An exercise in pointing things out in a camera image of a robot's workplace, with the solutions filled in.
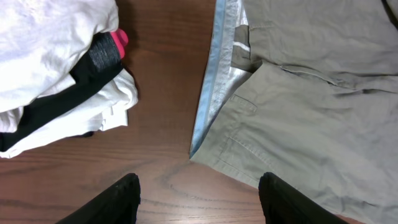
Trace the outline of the khaki grey shorts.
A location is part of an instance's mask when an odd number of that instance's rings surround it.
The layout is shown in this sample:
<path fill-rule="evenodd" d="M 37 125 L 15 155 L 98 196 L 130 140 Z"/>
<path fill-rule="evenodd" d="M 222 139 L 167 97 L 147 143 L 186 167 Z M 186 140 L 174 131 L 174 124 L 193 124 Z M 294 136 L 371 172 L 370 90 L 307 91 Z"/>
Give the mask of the khaki grey shorts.
<path fill-rule="evenodd" d="M 397 222 L 397 2 L 217 1 L 190 159 Z"/>

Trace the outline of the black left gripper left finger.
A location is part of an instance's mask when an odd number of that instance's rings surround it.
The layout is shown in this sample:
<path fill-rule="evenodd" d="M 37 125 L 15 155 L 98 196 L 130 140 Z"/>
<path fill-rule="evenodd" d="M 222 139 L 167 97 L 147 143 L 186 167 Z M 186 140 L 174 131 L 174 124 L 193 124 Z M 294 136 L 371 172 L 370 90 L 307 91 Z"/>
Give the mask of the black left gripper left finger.
<path fill-rule="evenodd" d="M 129 173 L 57 224 L 135 224 L 140 203 L 139 178 Z"/>

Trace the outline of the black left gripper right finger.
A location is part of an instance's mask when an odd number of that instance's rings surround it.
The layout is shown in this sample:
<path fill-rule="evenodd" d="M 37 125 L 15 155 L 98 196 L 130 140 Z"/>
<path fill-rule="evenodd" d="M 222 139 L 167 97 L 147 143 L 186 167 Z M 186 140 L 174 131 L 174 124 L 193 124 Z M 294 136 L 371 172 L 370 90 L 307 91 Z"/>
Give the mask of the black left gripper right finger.
<path fill-rule="evenodd" d="M 271 172 L 259 181 L 266 224 L 347 224 Z"/>

